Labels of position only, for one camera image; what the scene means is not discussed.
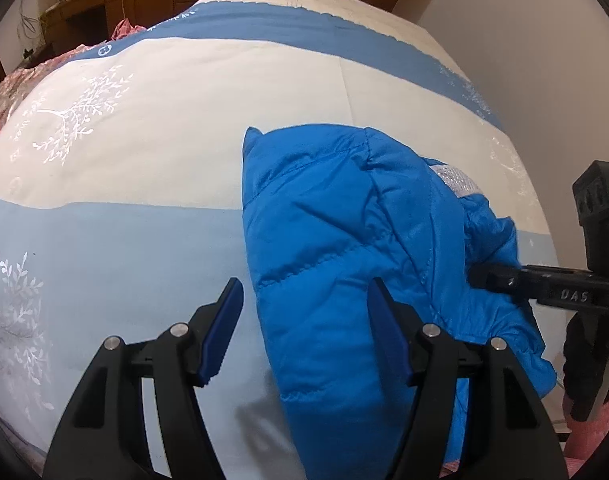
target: white leaf pattern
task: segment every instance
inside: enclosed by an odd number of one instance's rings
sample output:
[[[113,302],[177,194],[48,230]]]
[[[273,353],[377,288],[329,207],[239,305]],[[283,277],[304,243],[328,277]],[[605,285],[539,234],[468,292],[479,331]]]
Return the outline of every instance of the white leaf pattern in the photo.
[[[45,164],[59,160],[64,165],[73,143],[82,136],[93,133],[93,128],[88,128],[91,118],[99,117],[103,112],[111,114],[116,110],[117,99],[128,89],[124,86],[129,84],[131,79],[131,76],[126,79],[123,77],[118,79],[118,69],[121,66],[115,65],[102,75],[90,79],[83,78],[83,81],[87,82],[89,86],[69,108],[51,110],[39,107],[36,109],[35,113],[50,114],[57,117],[58,120],[57,130],[52,136],[42,142],[33,143],[36,150],[44,150],[46,153],[43,161]]]
[[[30,406],[54,407],[42,398],[50,382],[49,345],[41,328],[43,282],[27,278],[27,253],[21,263],[0,262],[4,294],[0,306],[0,377],[19,409],[31,420]]]
[[[22,112],[22,117],[24,117],[24,119],[22,120],[22,122],[16,124],[15,132],[11,135],[11,140],[20,140],[20,137],[22,136],[22,130],[24,130],[28,126],[28,124],[31,122],[30,117],[33,116],[38,111],[38,109],[42,107],[44,101],[46,101],[46,96],[41,93],[36,100],[31,102],[31,106],[29,107],[29,109],[24,110],[24,112]]]

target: blue jacket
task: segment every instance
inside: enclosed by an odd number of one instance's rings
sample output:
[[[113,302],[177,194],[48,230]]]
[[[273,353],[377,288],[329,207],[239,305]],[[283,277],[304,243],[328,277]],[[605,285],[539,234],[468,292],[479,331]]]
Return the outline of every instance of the blue jacket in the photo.
[[[483,195],[458,198],[438,161],[371,128],[250,128],[243,151],[258,316],[309,480],[383,479],[408,418],[414,391],[392,376],[371,334],[374,276],[457,339],[505,338],[538,393],[553,388],[529,304],[467,283],[473,262],[518,265],[515,226]],[[459,381],[445,462],[460,456],[466,386]]]

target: white mesh patch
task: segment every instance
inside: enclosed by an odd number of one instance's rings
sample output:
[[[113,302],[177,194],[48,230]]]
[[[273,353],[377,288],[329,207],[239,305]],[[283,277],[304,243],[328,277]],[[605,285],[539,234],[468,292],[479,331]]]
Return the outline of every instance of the white mesh patch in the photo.
[[[449,186],[449,189],[453,191],[458,198],[472,195],[473,193],[482,193],[473,180],[463,171],[460,171],[453,166],[438,164],[436,166],[430,166],[430,168],[442,179],[442,182]]]

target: pink cloth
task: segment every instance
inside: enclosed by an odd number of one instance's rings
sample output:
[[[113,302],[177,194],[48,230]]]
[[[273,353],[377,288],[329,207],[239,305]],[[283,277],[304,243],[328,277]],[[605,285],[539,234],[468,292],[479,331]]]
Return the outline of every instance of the pink cloth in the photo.
[[[125,18],[116,25],[116,28],[111,35],[111,40],[122,40],[122,38],[131,36],[131,34],[135,34],[136,32],[142,32],[143,30],[146,29],[142,25],[132,26],[131,23],[129,23],[129,18]]]
[[[125,18],[118,23],[111,35],[111,39],[121,40],[142,30],[146,29],[140,25],[133,27],[129,23],[129,20]],[[76,54],[91,48],[93,47],[80,45],[69,52],[39,64],[35,68],[19,68],[6,76],[0,83],[0,131],[12,113],[18,108],[18,105],[40,81]]]
[[[578,422],[571,418],[571,400],[563,399],[565,421],[571,430],[571,435],[565,445],[565,456],[578,460],[587,460],[609,432],[609,402],[605,403],[598,420]]]

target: blue gripper pad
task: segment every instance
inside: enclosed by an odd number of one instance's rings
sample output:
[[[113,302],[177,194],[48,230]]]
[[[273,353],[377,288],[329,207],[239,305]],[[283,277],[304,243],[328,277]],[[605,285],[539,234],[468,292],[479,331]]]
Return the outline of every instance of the blue gripper pad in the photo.
[[[198,378],[202,384],[206,385],[210,378],[220,371],[222,359],[238,323],[243,303],[242,283],[237,278],[231,278],[216,303],[216,317],[202,344],[202,361],[198,370]]]
[[[371,332],[376,344],[384,351],[392,372],[406,383],[410,383],[413,370],[409,363],[409,344],[389,307],[389,302],[393,300],[386,290],[382,290],[382,286],[382,280],[376,278],[371,280],[367,287]]]

